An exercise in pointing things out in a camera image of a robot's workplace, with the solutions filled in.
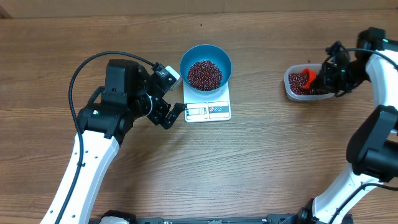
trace red bean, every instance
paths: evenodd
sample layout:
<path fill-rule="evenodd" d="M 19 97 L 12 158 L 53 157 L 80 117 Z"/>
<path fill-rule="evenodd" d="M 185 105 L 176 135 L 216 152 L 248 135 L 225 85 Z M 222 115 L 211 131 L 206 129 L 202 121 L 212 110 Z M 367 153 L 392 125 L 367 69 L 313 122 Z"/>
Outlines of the red bean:
<path fill-rule="evenodd" d="M 290 73 L 289 74 L 289 85 L 292 92 L 297 95 L 322 95 L 326 94 L 323 90 L 303 90 L 301 87 L 305 86 L 308 82 L 308 74 L 304 73 Z"/>
<path fill-rule="evenodd" d="M 215 90 L 221 85 L 223 74 L 210 60 L 193 64 L 188 71 L 188 82 L 197 90 Z"/>

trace white platform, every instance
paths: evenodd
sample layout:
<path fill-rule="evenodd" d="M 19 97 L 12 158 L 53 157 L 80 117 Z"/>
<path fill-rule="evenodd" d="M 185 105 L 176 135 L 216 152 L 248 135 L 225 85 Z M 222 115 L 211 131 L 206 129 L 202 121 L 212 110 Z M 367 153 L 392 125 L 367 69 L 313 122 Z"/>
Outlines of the white platform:
<path fill-rule="evenodd" d="M 187 123 L 229 121 L 231 119 L 231 102 L 228 83 L 218 92 L 202 95 L 183 84 L 185 121 Z"/>

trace wooden tabletop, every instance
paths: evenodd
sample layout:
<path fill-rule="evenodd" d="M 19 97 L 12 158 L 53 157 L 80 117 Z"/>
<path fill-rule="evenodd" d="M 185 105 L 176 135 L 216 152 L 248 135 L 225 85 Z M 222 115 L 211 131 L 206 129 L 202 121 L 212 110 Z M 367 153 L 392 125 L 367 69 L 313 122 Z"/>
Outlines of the wooden tabletop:
<path fill-rule="evenodd" d="M 295 213 L 343 170 L 346 145 L 373 110 L 368 83 L 342 98 L 287 99 L 292 65 L 321 63 L 369 26 L 398 39 L 398 11 L 302 11 L 0 20 L 0 223 L 39 223 L 70 159 L 75 128 L 68 85 L 82 61 L 122 50 L 179 70 L 182 55 L 214 44 L 233 61 L 232 119 L 164 130 L 142 118 L 103 180 L 93 218 L 253 217 Z M 79 74 L 76 110 L 104 84 L 105 56 Z M 183 102 L 182 86 L 165 99 Z M 393 180 L 389 185 L 397 185 Z M 397 223 L 398 194 L 376 189 L 356 223 Z"/>

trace blue bowl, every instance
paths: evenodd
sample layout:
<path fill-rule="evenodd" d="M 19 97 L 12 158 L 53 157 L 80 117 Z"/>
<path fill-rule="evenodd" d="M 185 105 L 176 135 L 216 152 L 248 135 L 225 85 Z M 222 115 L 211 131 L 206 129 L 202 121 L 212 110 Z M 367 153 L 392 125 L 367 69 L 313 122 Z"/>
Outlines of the blue bowl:
<path fill-rule="evenodd" d="M 223 74 L 221 85 L 215 90 L 210 90 L 210 91 L 197 90 L 194 87 L 192 87 L 188 82 L 187 76 L 190 67 L 196 62 L 201 62 L 204 60 L 211 60 L 211 62 L 215 63 L 218 66 L 218 68 L 220 68 Z M 227 84 L 232 74 L 232 61 L 229 58 L 228 54 L 223 49 L 217 46 L 210 44 L 197 45 L 195 47 L 192 47 L 182 57 L 180 63 L 180 73 L 185 84 L 187 84 L 187 86 L 189 86 L 193 91 L 200 94 L 208 95 L 216 93 L 218 90 L 222 89 L 225 86 L 225 84 Z"/>

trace plastic container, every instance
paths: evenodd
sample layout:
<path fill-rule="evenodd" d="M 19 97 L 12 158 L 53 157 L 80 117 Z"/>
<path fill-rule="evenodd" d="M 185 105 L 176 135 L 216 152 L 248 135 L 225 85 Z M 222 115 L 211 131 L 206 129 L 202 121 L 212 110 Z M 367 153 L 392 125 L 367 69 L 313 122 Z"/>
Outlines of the plastic container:
<path fill-rule="evenodd" d="M 191 66 L 196 62 L 201 62 L 204 60 L 211 60 L 211 62 L 215 63 L 223 74 L 221 85 L 215 90 L 197 90 L 192 87 L 188 82 L 187 76 Z M 217 46 L 210 44 L 197 45 L 188 50 L 182 57 L 180 62 L 180 74 L 185 84 L 187 84 L 187 86 L 189 86 L 191 90 L 202 95 L 210 95 L 222 90 L 223 87 L 227 84 L 229 78 L 231 78 L 232 61 L 229 58 L 228 54 L 223 49 Z"/>
<path fill-rule="evenodd" d="M 334 93 L 328 93 L 328 94 L 322 94 L 322 95 L 297 95 L 292 90 L 290 89 L 290 83 L 289 83 L 289 74 L 290 73 L 300 73 L 304 69 L 309 68 L 313 70 L 315 73 L 318 73 L 321 70 L 322 64 L 304 64 L 304 65 L 294 65 L 291 66 L 285 73 L 285 89 L 286 89 L 286 95 L 287 98 L 292 100 L 292 101 L 301 101 L 301 102 L 306 102 L 306 101 L 312 101 L 312 100 L 323 100 L 327 98 L 331 98 L 334 96 Z"/>

